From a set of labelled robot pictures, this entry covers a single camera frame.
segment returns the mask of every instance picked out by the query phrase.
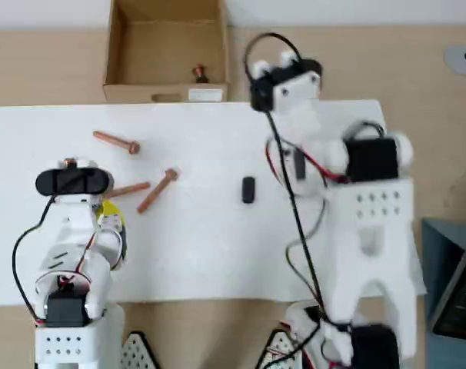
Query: white label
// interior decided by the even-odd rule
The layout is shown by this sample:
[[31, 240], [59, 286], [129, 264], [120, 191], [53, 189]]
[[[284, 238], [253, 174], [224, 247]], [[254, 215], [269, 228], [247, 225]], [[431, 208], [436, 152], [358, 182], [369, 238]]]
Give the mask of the white label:
[[190, 102], [218, 102], [222, 99], [223, 90], [220, 88], [190, 88], [188, 90], [188, 100]]

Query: white wall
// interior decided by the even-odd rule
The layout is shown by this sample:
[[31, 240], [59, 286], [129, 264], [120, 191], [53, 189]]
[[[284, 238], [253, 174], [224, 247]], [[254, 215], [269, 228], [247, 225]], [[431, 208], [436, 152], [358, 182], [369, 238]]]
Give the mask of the white wall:
[[[230, 23], [242, 26], [466, 23], [466, 0], [226, 2]], [[0, 0], [0, 28], [102, 27], [107, 21], [108, 3], [109, 0]]]

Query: open cardboard box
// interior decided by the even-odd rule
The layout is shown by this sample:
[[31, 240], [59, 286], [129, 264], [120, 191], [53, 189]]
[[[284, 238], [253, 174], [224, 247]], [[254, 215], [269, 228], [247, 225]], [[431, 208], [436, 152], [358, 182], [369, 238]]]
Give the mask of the open cardboard box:
[[[107, 101], [226, 101], [222, 0], [113, 0], [103, 90]], [[192, 69], [205, 66], [208, 84]]]

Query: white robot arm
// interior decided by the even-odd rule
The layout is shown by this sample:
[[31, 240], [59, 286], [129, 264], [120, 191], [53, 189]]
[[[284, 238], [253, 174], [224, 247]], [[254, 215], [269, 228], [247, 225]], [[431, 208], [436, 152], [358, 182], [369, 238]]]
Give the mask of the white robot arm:
[[66, 159], [41, 173], [36, 187], [63, 214], [35, 282], [38, 368], [118, 369], [125, 315], [108, 292], [127, 244], [123, 218], [104, 199], [112, 178], [94, 163]]
[[[292, 50], [281, 53], [280, 66], [260, 61], [250, 72], [248, 53], [266, 37], [278, 38]], [[387, 354], [382, 355], [380, 364], [389, 364], [392, 357], [389, 367], [394, 367], [399, 355], [401, 359], [412, 357], [416, 348], [416, 300], [410, 276], [414, 199], [413, 183], [407, 175], [413, 158], [412, 145], [402, 133], [386, 134], [380, 125], [370, 121], [348, 122], [350, 128], [340, 137], [320, 135], [321, 124], [330, 124], [320, 122], [316, 114], [321, 66], [303, 59], [281, 35], [259, 35], [247, 47], [244, 62], [251, 82], [251, 106], [267, 115], [271, 127], [276, 120], [278, 128], [272, 127], [274, 137], [282, 136], [283, 144], [302, 152], [317, 167], [317, 171], [311, 172], [315, 181], [306, 177], [306, 183], [316, 187], [327, 202], [326, 259], [317, 270], [322, 295], [318, 295], [319, 302], [323, 297], [325, 305], [313, 301], [290, 307], [286, 318], [291, 335], [300, 343], [298, 349], [274, 361], [260, 360], [258, 367], [273, 367], [291, 360], [297, 352], [307, 355], [317, 368], [331, 367], [333, 363], [324, 355], [324, 342], [334, 348], [333, 361], [343, 366], [368, 367], [364, 362], [368, 359], [368, 341], [365, 347], [357, 338], [361, 334], [373, 335], [377, 342], [377, 337], [382, 337], [381, 341], [385, 337], [388, 346], [382, 352], [386, 350]], [[280, 148], [278, 151], [276, 162], [281, 168], [273, 170], [275, 175], [286, 165], [285, 154]], [[290, 178], [279, 179], [288, 193], [292, 192]], [[295, 204], [293, 208], [297, 217]], [[351, 328], [364, 287], [375, 281], [388, 303], [391, 329]], [[310, 316], [309, 308], [318, 311], [318, 319]]]

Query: wooden floor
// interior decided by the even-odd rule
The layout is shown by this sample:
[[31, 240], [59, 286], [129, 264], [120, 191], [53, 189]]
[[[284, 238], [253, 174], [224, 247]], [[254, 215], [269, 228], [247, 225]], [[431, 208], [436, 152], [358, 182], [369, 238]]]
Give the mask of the wooden floor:
[[[279, 28], [325, 67], [323, 99], [377, 98], [390, 129], [412, 140], [417, 220], [466, 220], [466, 78], [443, 62], [447, 45], [466, 45], [466, 27]], [[259, 29], [231, 30], [231, 100], [248, 99], [241, 66]], [[255, 56], [280, 50], [260, 45]], [[0, 105], [98, 104], [105, 32], [0, 33]], [[416, 221], [416, 237], [421, 230]], [[362, 303], [381, 320], [380, 299]], [[126, 304], [128, 331], [145, 331], [163, 368], [252, 369], [286, 305], [268, 301]], [[418, 299], [424, 369], [424, 320]], [[33, 325], [20, 307], [0, 307], [0, 367], [32, 368]]]

